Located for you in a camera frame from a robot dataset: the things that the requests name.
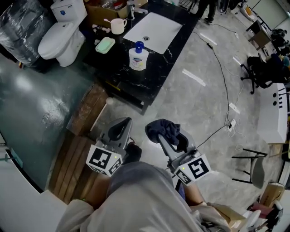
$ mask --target blue pump cap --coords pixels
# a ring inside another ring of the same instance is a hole
[[[142,49],[144,48],[144,43],[142,41],[137,41],[135,43],[136,46],[136,53],[141,53]]]

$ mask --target drain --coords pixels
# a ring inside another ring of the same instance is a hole
[[[143,37],[143,40],[144,40],[144,41],[148,41],[149,39],[150,39],[150,38],[149,38],[148,36],[144,36],[144,37]]]

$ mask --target toilet lid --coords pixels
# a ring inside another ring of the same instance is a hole
[[[61,49],[71,38],[72,33],[70,33],[70,30],[72,28],[73,23],[55,23],[41,40],[38,47],[38,53],[40,55],[45,55],[54,50]]]

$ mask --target white desk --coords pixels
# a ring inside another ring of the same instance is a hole
[[[260,93],[261,106],[257,132],[266,143],[285,143],[288,96],[279,96],[286,93],[284,84],[274,83],[267,89],[260,89]]]

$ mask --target plastic-wrapped object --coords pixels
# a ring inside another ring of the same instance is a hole
[[[0,16],[0,44],[20,62],[31,66],[38,46],[53,21],[37,0],[16,0]]]

